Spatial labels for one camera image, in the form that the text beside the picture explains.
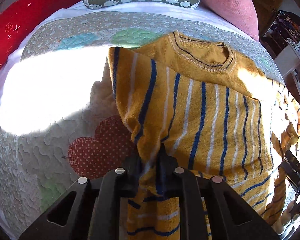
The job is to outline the white gloved right hand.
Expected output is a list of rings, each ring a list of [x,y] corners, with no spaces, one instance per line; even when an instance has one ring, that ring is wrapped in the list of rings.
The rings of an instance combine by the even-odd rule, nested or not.
[[[300,194],[297,194],[295,199],[291,201],[277,221],[273,224],[274,231],[280,236],[285,236],[288,233],[288,228],[300,222]]]

